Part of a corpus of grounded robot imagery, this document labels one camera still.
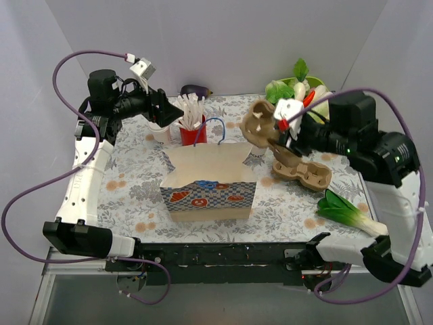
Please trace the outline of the white paper coffee cup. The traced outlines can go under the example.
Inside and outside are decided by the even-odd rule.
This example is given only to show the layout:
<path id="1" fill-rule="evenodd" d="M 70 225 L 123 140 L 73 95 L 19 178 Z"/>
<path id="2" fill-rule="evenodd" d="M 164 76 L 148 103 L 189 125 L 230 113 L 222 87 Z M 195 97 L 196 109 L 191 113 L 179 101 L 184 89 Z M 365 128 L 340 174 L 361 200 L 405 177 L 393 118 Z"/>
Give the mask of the white paper coffee cup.
<path id="1" fill-rule="evenodd" d="M 154 136 L 154 139 L 161 145 L 170 144 L 171 136 L 170 136 L 170 127 L 160 127 L 156 123 L 148 123 L 148 127 Z"/>

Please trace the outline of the blue checkered paper bag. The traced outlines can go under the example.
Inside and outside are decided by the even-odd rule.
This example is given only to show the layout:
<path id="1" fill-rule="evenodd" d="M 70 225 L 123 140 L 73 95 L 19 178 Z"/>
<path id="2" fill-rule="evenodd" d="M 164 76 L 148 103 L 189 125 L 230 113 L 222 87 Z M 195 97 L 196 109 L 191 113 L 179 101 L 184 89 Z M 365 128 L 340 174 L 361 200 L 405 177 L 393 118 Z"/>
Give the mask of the blue checkered paper bag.
<path id="1" fill-rule="evenodd" d="M 217 143 L 166 149 L 168 169 L 160 193 L 174 222 L 248 219 L 257 176 L 244 164 L 251 145 L 226 142 L 226 128 Z"/>

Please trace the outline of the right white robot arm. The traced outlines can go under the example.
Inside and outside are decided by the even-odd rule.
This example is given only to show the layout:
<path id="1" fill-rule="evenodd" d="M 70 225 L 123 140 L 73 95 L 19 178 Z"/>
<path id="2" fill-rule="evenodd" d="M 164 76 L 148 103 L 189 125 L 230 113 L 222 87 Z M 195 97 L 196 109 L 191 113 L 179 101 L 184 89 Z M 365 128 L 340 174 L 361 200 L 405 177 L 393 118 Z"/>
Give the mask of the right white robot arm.
<path id="1" fill-rule="evenodd" d="M 425 210 L 426 185 L 417 149 L 407 126 L 381 131 L 371 88 L 342 91 L 326 97 L 329 121 L 318 124 L 310 106 L 281 99 L 274 111 L 279 144 L 295 154 L 311 150 L 347 157 L 367 191 L 385 235 L 368 240 L 345 240 L 322 233 L 308 241 L 293 263 L 321 269 L 329 262 L 365 267 L 383 282 L 420 287 L 432 276 L 432 229 Z"/>

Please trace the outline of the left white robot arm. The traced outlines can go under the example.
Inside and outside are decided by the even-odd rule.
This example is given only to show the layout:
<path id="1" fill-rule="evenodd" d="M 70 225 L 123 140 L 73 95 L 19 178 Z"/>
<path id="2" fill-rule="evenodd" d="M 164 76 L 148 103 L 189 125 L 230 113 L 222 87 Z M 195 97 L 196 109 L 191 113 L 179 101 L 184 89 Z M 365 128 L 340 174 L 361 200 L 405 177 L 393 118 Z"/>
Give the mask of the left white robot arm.
<path id="1" fill-rule="evenodd" d="M 84 257 L 120 257 L 131 271 L 138 270 L 144 255 L 138 239 L 113 234 L 97 226 L 97 201 L 104 170 L 113 152 L 122 121 L 144 116 L 159 127 L 167 127 L 183 116 L 161 89 L 147 83 L 148 72 L 134 70 L 133 77 L 121 80 L 110 69 L 89 75 L 89 97 L 78 111 L 73 166 L 78 172 L 69 180 L 64 201 L 55 221 L 45 222 L 43 235 L 59 252 Z"/>

